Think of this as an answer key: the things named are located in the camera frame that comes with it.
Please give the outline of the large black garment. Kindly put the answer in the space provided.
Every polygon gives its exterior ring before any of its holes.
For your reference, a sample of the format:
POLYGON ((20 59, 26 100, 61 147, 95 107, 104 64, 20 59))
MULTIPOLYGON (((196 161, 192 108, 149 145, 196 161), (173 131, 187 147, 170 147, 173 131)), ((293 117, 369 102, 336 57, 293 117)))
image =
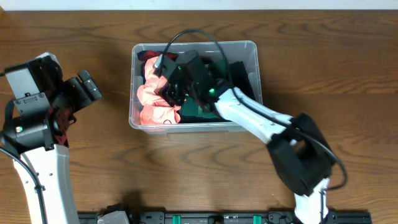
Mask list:
POLYGON ((242 61, 229 64, 229 72, 232 77, 233 85, 238 87, 246 96, 255 100, 249 76, 242 61))

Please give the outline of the pink garment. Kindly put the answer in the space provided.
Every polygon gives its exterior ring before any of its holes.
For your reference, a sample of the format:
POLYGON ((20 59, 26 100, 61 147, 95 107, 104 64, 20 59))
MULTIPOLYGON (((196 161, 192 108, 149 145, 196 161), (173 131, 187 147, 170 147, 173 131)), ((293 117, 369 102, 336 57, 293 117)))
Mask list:
POLYGON ((167 84, 167 79, 154 74, 154 64, 159 57, 152 57, 144 65, 145 83, 137 89, 137 98, 143 106, 141 124, 177 124, 181 121, 180 106, 170 106, 156 92, 167 84))

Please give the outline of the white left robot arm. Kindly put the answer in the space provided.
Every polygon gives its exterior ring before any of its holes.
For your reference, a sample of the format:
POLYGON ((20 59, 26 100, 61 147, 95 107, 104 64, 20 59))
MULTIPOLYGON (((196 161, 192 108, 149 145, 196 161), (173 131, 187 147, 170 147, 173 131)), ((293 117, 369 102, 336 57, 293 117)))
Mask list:
POLYGON ((79 223, 70 181, 68 128, 75 113, 102 95, 82 70, 66 81, 60 70, 9 70, 14 98, 5 107, 2 150, 21 178, 32 223, 79 223))

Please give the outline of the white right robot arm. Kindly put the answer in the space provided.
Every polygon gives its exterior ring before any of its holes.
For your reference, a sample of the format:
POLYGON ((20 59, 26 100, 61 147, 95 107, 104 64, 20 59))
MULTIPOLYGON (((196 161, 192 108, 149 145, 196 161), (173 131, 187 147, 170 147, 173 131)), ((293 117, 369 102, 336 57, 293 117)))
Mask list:
POLYGON ((298 220, 326 220, 326 192, 338 158, 311 117, 271 110, 246 96, 230 79, 211 76, 167 78, 160 94, 174 105, 189 96, 203 109, 255 135, 266 145, 280 180, 294 193, 298 220))

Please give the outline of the red plaid shirt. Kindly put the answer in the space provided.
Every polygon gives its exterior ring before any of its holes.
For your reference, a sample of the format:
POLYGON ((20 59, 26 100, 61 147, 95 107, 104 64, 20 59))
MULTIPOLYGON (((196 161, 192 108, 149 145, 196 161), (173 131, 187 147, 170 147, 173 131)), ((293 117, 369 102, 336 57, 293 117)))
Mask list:
MULTIPOLYGON (((161 51, 142 50, 137 53, 137 57, 138 60, 140 60, 141 62, 147 62, 149 59, 153 57, 160 57, 162 54, 163 52, 161 51)), ((172 59, 173 61, 176 61, 176 59, 178 58, 178 54, 170 52, 167 52, 165 56, 172 59)))

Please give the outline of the dark green garment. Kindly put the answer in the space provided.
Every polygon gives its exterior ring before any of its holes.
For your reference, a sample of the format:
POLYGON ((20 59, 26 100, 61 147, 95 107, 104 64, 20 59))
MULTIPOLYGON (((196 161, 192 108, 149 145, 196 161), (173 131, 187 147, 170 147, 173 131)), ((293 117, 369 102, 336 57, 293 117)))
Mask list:
MULTIPOLYGON (((215 62, 204 60, 203 63, 214 79, 226 79, 224 60, 217 60, 215 62)), ((180 123, 219 123, 226 121, 212 112, 203 111, 195 100, 188 95, 186 95, 178 114, 180 115, 180 123)))

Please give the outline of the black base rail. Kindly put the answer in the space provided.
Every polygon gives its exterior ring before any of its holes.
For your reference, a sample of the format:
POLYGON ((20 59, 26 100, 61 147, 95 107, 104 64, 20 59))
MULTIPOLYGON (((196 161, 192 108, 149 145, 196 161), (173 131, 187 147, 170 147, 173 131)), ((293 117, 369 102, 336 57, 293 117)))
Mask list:
POLYGON ((96 213, 78 214, 80 223, 126 224, 294 224, 300 220, 290 210, 260 213, 192 213, 165 210, 133 211, 122 204, 110 205, 96 213))

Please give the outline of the clear plastic storage container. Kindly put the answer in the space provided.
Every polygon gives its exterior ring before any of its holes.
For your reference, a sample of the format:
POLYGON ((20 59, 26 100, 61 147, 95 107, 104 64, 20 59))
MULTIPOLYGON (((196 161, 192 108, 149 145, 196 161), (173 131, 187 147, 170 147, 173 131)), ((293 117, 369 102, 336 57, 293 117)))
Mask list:
MULTIPOLYGON (((144 77, 141 75, 142 62, 139 61, 137 54, 143 50, 163 51, 166 45, 166 43, 137 44, 132 48, 129 109, 130 126, 147 134, 245 131, 243 127, 234 122, 178 123, 162 125, 141 124, 139 115, 143 109, 143 106, 137 98, 137 89, 144 84, 144 77)), ((258 103, 262 104, 261 74, 259 70, 257 45, 251 40, 236 40, 220 42, 220 46, 224 50, 228 62, 243 62, 248 73, 248 80, 254 92, 254 99, 258 103)), ((168 49, 169 52, 177 54, 188 50, 196 50, 200 55, 209 56, 213 60, 219 60, 221 58, 219 49, 212 42, 173 43, 168 49)))

